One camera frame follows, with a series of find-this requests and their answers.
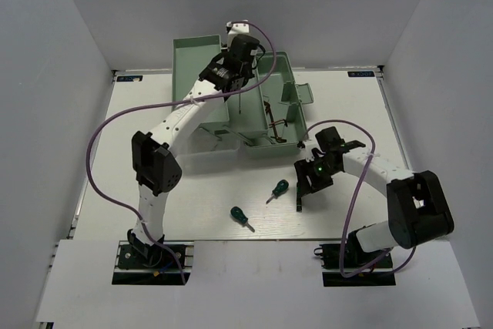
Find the dark green slim screwdriver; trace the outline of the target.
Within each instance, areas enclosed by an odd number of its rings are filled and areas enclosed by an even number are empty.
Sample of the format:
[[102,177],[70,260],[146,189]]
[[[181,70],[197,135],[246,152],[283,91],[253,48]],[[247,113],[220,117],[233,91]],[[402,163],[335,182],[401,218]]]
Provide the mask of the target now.
[[301,194],[301,188],[300,184],[297,183],[297,188],[296,188],[296,211],[300,213],[303,210],[303,203],[302,203],[302,194]]

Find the green stubby screwdriver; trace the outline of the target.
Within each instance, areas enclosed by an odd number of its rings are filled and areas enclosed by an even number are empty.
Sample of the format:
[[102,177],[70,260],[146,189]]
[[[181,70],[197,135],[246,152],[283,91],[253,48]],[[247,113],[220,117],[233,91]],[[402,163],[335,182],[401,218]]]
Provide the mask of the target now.
[[285,194],[288,188],[289,188],[289,183],[286,180],[280,180],[271,191],[271,195],[267,199],[266,204],[270,203],[272,200],[278,198],[279,196]]
[[248,217],[238,206],[234,206],[230,209],[230,215],[242,227],[247,227],[252,233],[255,232],[255,229],[249,223]]

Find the angled hex key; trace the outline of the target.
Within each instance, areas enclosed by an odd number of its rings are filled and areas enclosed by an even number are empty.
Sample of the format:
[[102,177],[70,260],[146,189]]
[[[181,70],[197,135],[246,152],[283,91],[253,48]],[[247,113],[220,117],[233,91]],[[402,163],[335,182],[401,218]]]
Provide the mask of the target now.
[[283,130],[279,129],[279,126],[288,127],[288,122],[285,119],[272,121],[270,123],[270,128],[272,129],[273,135],[270,138],[274,139],[276,143],[286,143],[287,139],[282,136]]

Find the green plastic toolbox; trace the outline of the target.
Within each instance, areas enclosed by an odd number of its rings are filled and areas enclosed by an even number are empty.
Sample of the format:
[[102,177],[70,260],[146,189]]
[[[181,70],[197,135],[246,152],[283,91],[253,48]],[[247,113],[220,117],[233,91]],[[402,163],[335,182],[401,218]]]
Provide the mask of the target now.
[[[173,42],[173,100],[183,99],[204,70],[220,52],[220,37],[208,35]],[[267,52],[260,60],[249,92],[241,94],[242,112],[238,114],[238,95],[228,98],[189,137],[184,153],[203,155],[233,153],[244,148],[248,157],[266,159],[296,156],[297,144],[307,130],[304,105],[314,101],[309,84],[295,81],[289,56],[284,51]],[[276,143],[270,123],[285,119],[279,126],[286,143]]]

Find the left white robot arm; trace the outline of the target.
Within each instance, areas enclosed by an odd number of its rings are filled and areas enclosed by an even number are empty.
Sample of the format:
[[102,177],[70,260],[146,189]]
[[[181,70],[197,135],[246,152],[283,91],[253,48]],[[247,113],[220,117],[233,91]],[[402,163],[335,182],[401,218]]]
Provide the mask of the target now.
[[227,92],[243,88],[253,78],[253,61],[260,41],[250,35],[233,38],[230,47],[213,57],[198,75],[184,98],[158,126],[132,137],[132,167],[139,185],[139,214],[142,216],[127,233],[136,257],[147,267],[163,257],[163,216],[170,191],[182,177],[177,162],[189,136],[209,114],[221,106]]

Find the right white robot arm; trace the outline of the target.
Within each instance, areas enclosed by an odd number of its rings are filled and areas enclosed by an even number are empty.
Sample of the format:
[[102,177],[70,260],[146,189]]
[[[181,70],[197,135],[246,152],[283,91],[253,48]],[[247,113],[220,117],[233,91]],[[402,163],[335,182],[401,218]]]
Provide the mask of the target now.
[[447,236],[454,221],[438,176],[415,173],[378,158],[357,140],[342,139],[335,127],[316,135],[306,159],[295,162],[297,199],[332,186],[333,177],[346,173],[374,188],[387,201],[387,220],[347,235],[343,260],[367,266],[394,247],[412,249]]

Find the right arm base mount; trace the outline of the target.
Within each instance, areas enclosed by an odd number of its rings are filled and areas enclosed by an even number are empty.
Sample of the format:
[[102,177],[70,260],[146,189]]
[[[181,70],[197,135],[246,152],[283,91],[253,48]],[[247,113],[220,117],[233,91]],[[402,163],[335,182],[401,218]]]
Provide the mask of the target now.
[[[320,258],[324,287],[390,287],[396,281],[392,270],[393,260],[389,253],[370,267],[351,278],[344,278],[339,269],[340,244],[323,243],[314,249],[314,256]],[[344,271],[348,274],[376,259],[381,252],[364,253],[359,256],[346,248]]]

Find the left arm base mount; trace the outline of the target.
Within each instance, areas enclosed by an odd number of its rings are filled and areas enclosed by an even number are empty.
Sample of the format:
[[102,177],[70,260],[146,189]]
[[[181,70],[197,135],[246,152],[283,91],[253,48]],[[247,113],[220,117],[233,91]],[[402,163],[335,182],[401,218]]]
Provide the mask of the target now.
[[112,285],[183,286],[192,272],[193,243],[172,242],[168,247],[175,253],[183,273],[171,254],[158,248],[157,254],[146,260],[128,242],[120,242],[112,273]]

